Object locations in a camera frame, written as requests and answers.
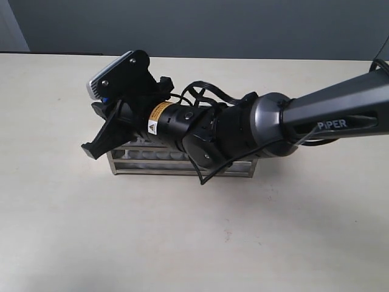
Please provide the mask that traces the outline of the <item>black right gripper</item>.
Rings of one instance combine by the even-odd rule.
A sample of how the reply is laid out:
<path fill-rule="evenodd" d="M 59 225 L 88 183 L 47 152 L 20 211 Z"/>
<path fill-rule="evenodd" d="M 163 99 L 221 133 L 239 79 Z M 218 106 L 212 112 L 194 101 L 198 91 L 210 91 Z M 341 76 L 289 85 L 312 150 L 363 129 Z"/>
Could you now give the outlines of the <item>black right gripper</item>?
<path fill-rule="evenodd" d="M 195 126 L 192 103 L 172 103 L 174 85 L 169 77 L 156 80 L 149 72 L 150 57 L 143 50 L 133 54 L 107 74 L 109 85 L 100 85 L 102 98 L 92 109 L 105 122 L 92 142 L 81 145 L 97 160 L 105 153 L 143 138 L 183 152 L 183 141 Z"/>

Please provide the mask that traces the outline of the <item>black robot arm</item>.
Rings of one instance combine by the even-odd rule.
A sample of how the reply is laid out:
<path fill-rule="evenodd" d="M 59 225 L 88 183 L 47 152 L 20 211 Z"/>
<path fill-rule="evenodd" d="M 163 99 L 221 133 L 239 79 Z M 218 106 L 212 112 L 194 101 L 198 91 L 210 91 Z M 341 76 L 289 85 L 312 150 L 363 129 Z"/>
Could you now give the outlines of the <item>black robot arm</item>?
<path fill-rule="evenodd" d="M 89 157 L 143 138 L 185 153 L 196 172 L 214 177 L 243 158 L 388 133 L 388 63 L 378 58 L 366 74 L 297 99 L 279 92 L 235 99 L 195 81 L 171 102 L 172 80 L 156 80 L 149 65 L 145 51 L 131 50 L 88 82 L 92 108 L 105 121 L 82 145 Z"/>

